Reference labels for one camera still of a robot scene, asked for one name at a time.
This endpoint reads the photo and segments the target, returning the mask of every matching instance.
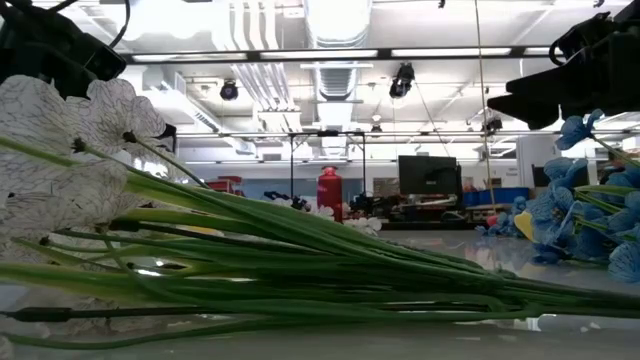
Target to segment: black monitor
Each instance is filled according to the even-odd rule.
[[[457,194],[460,174],[456,158],[436,156],[399,156],[400,193]]]
[[[535,187],[547,187],[551,182],[551,179],[544,173],[543,166],[531,165],[533,170],[533,186]],[[589,170],[587,167],[583,167],[578,170],[576,176],[573,178],[573,186],[589,185]]]

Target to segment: blue bin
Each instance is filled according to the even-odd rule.
[[[496,188],[493,189],[493,196],[496,198],[496,204],[513,204],[513,201],[522,196],[526,200],[529,200],[529,188],[515,187],[515,188]],[[479,205],[491,204],[491,193],[489,190],[482,190],[478,194]]]
[[[463,194],[462,201],[465,206],[476,206],[478,205],[478,192],[471,191]]]

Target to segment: red fire extinguisher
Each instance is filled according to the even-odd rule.
[[[325,166],[318,177],[318,207],[333,209],[333,218],[342,222],[342,178],[336,175],[336,168]]]

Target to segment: ventilation duct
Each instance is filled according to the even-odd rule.
[[[361,48],[365,46],[371,18],[372,0],[305,0],[307,35],[314,49]],[[334,62],[355,64],[356,62]],[[329,101],[317,105],[323,128],[345,130],[351,122],[353,104],[331,101],[353,100],[357,82],[354,69],[314,70],[316,97]],[[346,138],[322,140],[326,155],[344,154]]]

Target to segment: floor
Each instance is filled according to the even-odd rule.
[[[380,236],[501,267],[520,276],[572,286],[633,293],[606,271],[534,266],[528,240],[481,238],[475,231],[393,231]],[[20,290],[0,286],[0,308]],[[16,359],[637,359],[640,320],[545,315],[480,325],[411,325],[230,335],[103,352],[17,348]]]

